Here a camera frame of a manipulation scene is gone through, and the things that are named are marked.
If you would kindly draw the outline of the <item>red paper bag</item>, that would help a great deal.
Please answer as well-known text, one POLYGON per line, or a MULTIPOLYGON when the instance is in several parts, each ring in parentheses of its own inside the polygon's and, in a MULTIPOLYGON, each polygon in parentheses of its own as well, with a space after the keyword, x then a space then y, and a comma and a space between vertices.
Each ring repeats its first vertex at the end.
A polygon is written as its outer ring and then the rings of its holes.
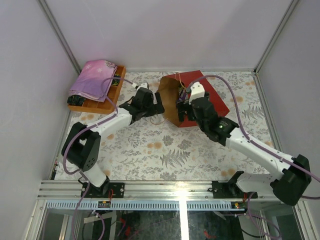
MULTIPOLYGON (((202 77, 201 71, 189 71, 182 73, 173 73, 171 75, 163 76, 160 79, 158 92, 164 107, 164 117, 178 128, 185 127, 185 122, 179 122, 178 110, 176 101, 178 99, 178 87, 184 85, 185 88, 194 80, 202 77)), ((226 116, 230 110, 218 95, 216 90, 211 86, 207 79, 202 79, 200 83, 203 85, 204 90, 209 93, 209 100, 213 103, 219 117, 226 116)))

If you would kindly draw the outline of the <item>purple snack packet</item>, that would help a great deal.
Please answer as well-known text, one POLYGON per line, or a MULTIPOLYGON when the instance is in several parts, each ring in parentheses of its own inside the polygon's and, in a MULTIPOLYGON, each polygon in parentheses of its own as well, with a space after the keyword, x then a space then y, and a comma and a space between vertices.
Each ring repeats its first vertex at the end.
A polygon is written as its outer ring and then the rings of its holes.
POLYGON ((181 85, 178 87, 178 99, 176 100, 176 103, 183 102, 185 100, 189 99, 189 94, 187 93, 187 90, 184 85, 181 85))

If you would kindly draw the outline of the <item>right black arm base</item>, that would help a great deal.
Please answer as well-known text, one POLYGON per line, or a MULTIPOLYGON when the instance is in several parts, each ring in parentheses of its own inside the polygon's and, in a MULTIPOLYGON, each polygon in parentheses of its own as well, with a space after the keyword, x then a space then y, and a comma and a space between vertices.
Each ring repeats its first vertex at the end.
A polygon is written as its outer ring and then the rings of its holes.
POLYGON ((228 181, 214 180, 207 191, 213 194, 214 199, 247 199, 252 192, 242 191, 237 186, 238 179, 243 177, 244 173, 237 171, 228 181))

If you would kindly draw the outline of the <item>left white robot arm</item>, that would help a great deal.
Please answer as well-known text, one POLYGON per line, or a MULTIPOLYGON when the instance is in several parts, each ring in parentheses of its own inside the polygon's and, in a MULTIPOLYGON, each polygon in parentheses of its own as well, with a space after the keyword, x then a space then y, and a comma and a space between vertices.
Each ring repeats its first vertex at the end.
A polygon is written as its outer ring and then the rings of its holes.
POLYGON ((142 118, 164 113, 159 92, 139 87, 135 96, 119 105, 114 113, 92 123, 90 126, 76 122, 66 138, 61 150, 63 168, 66 162, 77 166, 85 179, 92 185, 98 197, 105 197, 110 190, 107 175, 97 164, 102 136, 108 136, 126 128, 142 118))

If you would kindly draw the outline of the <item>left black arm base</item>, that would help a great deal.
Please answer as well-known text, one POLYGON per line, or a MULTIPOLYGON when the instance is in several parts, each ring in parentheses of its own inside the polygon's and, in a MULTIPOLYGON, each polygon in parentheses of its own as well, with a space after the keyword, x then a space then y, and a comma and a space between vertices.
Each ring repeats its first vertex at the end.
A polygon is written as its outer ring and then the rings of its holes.
POLYGON ((108 198, 108 199, 122 199, 125 193, 125 183, 110 182, 107 177, 106 181, 100 187, 90 184, 88 191, 84 198, 108 198))

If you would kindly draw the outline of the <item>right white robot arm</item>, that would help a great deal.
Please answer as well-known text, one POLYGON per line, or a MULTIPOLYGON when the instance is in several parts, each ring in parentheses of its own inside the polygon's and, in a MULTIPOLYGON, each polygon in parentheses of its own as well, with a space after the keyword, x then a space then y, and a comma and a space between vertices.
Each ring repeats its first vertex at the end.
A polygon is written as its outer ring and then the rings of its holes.
POLYGON ((245 192, 265 189, 289 206, 296 205, 303 197, 312 180, 310 163, 305 156, 293 157, 244 134, 236 122, 219 117, 207 97, 180 101, 176 107, 179 121, 187 118, 196 122, 211 141, 240 152, 269 172, 269 177, 240 174, 228 184, 231 196, 237 198, 245 192))

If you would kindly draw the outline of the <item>orange wooden organizer tray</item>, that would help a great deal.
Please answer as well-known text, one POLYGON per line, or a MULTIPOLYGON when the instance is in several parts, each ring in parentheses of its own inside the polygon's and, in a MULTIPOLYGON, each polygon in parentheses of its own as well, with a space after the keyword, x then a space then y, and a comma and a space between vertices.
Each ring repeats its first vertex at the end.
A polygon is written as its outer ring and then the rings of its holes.
POLYGON ((94 114, 110 114, 115 110, 120 90, 122 88, 123 79, 125 78, 126 68, 122 65, 117 65, 117 70, 111 78, 112 83, 106 95, 104 102, 93 101, 87 99, 82 106, 68 105, 70 110, 75 112, 94 113, 94 114))

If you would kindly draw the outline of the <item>floral table mat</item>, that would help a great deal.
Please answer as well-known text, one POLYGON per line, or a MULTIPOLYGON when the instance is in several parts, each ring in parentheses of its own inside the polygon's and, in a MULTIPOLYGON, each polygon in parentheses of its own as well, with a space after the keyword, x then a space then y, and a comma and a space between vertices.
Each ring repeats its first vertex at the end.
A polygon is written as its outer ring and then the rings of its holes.
MULTIPOLYGON (((253 74, 209 72, 208 81, 229 108, 227 116, 272 146, 253 74)), ((111 180, 210 181, 228 180, 237 171, 266 173, 252 159, 210 141, 198 127, 176 127, 163 115, 103 136, 97 164, 111 180)))

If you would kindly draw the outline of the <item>folded purple cloth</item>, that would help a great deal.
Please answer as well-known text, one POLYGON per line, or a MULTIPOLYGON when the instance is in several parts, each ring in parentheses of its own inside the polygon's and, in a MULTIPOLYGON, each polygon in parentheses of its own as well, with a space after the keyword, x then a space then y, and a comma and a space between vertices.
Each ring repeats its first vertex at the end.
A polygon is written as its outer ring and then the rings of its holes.
POLYGON ((68 91, 69 96, 78 95, 96 102, 104 102, 118 66, 107 60, 87 61, 68 91))

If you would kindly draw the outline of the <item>dark patterned item in tray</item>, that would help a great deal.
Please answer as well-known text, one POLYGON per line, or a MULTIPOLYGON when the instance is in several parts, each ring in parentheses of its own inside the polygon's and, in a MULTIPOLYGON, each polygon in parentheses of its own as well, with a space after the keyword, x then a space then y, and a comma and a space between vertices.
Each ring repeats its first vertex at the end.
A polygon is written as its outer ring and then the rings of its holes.
POLYGON ((67 104, 71 106, 82 106, 86 98, 80 95, 71 95, 67 98, 67 104))

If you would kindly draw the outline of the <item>aluminium front rail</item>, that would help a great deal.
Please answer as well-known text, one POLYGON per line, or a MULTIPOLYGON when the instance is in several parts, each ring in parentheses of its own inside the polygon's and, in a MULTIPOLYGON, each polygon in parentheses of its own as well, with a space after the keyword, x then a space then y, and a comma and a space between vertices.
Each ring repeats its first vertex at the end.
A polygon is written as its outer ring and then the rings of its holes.
MULTIPOLYGON (((220 186, 213 187, 211 181, 120 181, 110 182, 113 193, 120 194, 123 200, 177 200, 186 197, 188 201, 231 200, 242 201, 250 196, 250 192, 239 193, 237 196, 226 194, 220 186)), ((87 183, 77 180, 44 180, 41 182, 37 195, 38 200, 79 200, 85 192, 87 183)))

